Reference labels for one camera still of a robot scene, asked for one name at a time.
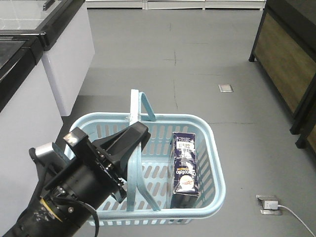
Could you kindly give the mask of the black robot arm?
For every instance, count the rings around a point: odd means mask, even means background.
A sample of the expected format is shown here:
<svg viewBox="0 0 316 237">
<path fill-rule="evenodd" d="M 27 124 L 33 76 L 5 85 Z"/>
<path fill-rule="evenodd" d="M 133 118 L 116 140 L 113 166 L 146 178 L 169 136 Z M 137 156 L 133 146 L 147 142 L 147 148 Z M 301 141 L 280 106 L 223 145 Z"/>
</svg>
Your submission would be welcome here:
<svg viewBox="0 0 316 237">
<path fill-rule="evenodd" d="M 6 232 L 8 237 L 71 237 L 108 198 L 123 202 L 128 160 L 137 146 L 144 147 L 149 129 L 140 122 L 105 138 L 90 141 L 76 127 L 64 141 L 74 153 L 68 158 L 50 143 L 30 148 L 38 183 L 27 208 Z"/>
</svg>

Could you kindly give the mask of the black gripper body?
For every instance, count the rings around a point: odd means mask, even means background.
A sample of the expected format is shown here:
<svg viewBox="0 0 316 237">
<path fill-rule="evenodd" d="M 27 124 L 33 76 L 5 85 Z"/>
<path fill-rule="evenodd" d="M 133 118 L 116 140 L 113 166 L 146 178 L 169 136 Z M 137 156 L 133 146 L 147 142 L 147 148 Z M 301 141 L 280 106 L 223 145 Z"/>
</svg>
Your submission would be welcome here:
<svg viewBox="0 0 316 237">
<path fill-rule="evenodd" d="M 100 152 L 78 127 L 64 140 L 75 157 L 45 184 L 41 203 L 58 229 L 78 229 L 90 216 L 98 219 L 96 210 L 109 196 L 118 202 L 126 198 L 127 178 L 119 177 L 110 162 L 101 162 Z"/>
</svg>

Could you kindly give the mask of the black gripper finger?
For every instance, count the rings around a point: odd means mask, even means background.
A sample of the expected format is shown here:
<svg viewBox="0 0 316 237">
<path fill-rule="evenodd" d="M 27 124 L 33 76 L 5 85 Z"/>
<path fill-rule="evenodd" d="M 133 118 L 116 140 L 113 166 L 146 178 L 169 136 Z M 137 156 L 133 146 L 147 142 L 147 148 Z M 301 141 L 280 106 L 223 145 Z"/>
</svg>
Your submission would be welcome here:
<svg viewBox="0 0 316 237">
<path fill-rule="evenodd" d="M 149 128 L 138 121 L 111 136 L 96 139 L 92 144 L 100 152 L 101 162 L 110 162 L 118 176 L 126 179 L 130 156 L 139 144 L 143 149 L 150 136 Z"/>
</svg>

